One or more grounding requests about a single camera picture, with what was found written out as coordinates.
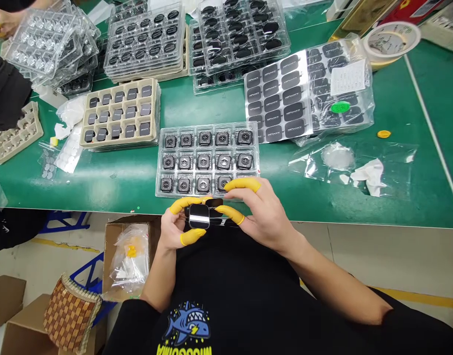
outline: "green sticker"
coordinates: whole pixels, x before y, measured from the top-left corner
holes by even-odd
[[[348,111],[350,108],[349,102],[338,101],[331,106],[331,111],[334,113],[343,113]]]

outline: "black t-shirt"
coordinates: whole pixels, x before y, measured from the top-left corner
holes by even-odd
[[[0,0],[0,9],[7,12],[17,12],[31,6],[35,0]]]
[[[125,301],[104,355],[453,354],[453,329],[379,293],[380,326],[345,320],[300,287],[289,263],[239,228],[177,251],[170,306]]]

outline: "cardboard box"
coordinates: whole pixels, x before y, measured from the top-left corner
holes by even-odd
[[[122,217],[114,222],[106,224],[105,230],[105,260],[103,262],[103,293],[111,289],[113,280],[109,276],[111,272],[111,261],[113,260],[114,253],[116,252],[116,241],[118,236],[126,229],[130,224],[147,224],[148,230],[147,235],[149,238],[149,269],[151,268],[152,261],[157,249],[157,243],[161,236],[161,216],[159,215],[146,215],[137,214],[133,216]],[[128,294],[121,287],[116,290],[111,290],[109,301],[123,302],[129,298],[138,296]]]
[[[26,280],[0,276],[0,326],[23,309]]]
[[[44,312],[50,295],[42,294],[11,318],[4,332],[0,355],[68,355],[59,350],[44,329]],[[107,318],[101,320],[90,332],[86,355],[97,354],[106,343]]]

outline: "blue stool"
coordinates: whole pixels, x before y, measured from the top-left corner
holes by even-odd
[[[105,253],[99,254],[97,257],[95,257],[90,262],[83,265],[80,269],[78,269],[73,274],[71,274],[70,278],[81,288],[101,294],[103,281],[100,280],[98,277],[94,278],[93,280],[92,280],[92,278],[93,278],[93,272],[95,271],[95,266],[97,264],[97,261],[103,261],[104,257],[105,257]],[[75,278],[88,268],[90,268],[90,272],[88,274],[86,284],[83,285],[83,284],[80,284],[77,281],[75,281]],[[116,302],[103,301],[102,307],[98,311],[98,314],[97,314],[95,320],[93,321],[93,326],[95,326],[101,319],[103,319],[105,316],[107,316],[109,311],[111,311],[114,308],[114,306],[116,306]]]
[[[90,228],[89,224],[83,224],[83,220],[85,219],[85,216],[87,215],[87,212],[82,212],[80,214],[80,217],[78,218],[78,221],[75,225],[72,225],[65,221],[65,219],[72,218],[72,212],[69,211],[52,211],[49,213],[49,216],[47,217],[47,221],[45,223],[44,228],[39,232],[39,234],[44,234],[44,233],[55,233],[55,232],[64,232],[64,231],[71,231],[71,230],[77,230],[77,229],[88,229]],[[54,227],[54,228],[49,228],[49,222],[50,221],[59,221],[62,223],[65,227]]]

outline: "yellow floor line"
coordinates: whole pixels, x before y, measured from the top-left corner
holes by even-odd
[[[304,285],[305,284],[303,283],[303,281],[300,280],[300,286],[304,286]],[[382,287],[375,287],[375,286],[370,286],[370,287],[375,288],[381,292],[384,292],[385,294],[388,294],[389,296],[391,296],[399,301],[418,302],[418,303],[428,304],[431,306],[453,308],[453,298],[431,296],[431,295],[415,293],[415,292],[399,291],[399,290],[394,290],[391,288],[382,288]]]
[[[51,247],[57,247],[57,248],[65,248],[65,249],[72,249],[72,250],[84,250],[84,251],[94,252],[97,254],[101,253],[101,251],[91,248],[91,247],[83,247],[83,246],[77,246],[77,245],[73,246],[73,245],[69,245],[68,243],[65,243],[65,242],[57,243],[55,241],[41,239],[41,238],[32,238],[31,242],[38,243],[38,244],[45,244],[45,245],[49,245]]]

